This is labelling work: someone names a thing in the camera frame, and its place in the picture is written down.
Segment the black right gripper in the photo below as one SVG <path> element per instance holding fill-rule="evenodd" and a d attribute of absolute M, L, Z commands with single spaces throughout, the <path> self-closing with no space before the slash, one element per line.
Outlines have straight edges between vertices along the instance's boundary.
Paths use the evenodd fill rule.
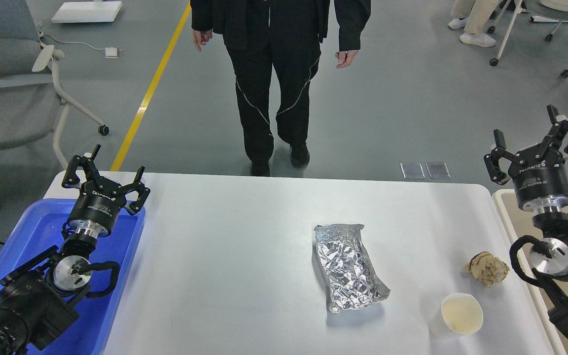
<path fill-rule="evenodd" d="M 505 185 L 509 178 L 519 209 L 534 211 L 537 200 L 550 199 L 560 202 L 560 207 L 568 206 L 568 178 L 564 160 L 568 159 L 568 119 L 559 115 L 552 104 L 546 106 L 552 128 L 538 147 L 528 147 L 518 151 L 518 155 L 506 150 L 503 132 L 494 130 L 494 148 L 483 156 L 483 161 L 492 182 Z M 500 159 L 511 162 L 509 175 L 501 170 Z"/>

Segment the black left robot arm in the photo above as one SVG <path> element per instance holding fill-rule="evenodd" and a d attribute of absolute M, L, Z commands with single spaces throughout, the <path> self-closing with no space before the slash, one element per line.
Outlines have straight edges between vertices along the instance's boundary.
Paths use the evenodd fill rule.
<path fill-rule="evenodd" d="M 66 168 L 62 187 L 78 189 L 79 197 L 62 226 L 63 244 L 0 281 L 0 355 L 25 355 L 30 344 L 46 348 L 79 319 L 79 301 L 108 296 L 118 284 L 119 263 L 92 263 L 90 256 L 98 239 L 112 234 L 120 211 L 142 211 L 150 189 L 142 182 L 143 166 L 126 185 L 102 176 L 94 162 L 100 149 L 75 155 Z"/>

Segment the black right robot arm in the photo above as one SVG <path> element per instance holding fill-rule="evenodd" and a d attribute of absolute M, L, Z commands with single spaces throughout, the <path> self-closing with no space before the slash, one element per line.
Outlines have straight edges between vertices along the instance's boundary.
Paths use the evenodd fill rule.
<path fill-rule="evenodd" d="M 568 339 L 568 119 L 547 106 L 551 128 L 543 140 L 516 153 L 506 150 L 503 132 L 494 131 L 495 144 L 483 157 L 492 182 L 514 183 L 519 209 L 533 213 L 539 240 L 519 237 L 510 249 L 512 269 L 526 283 L 542 288 L 554 304 L 548 311 L 555 328 Z"/>

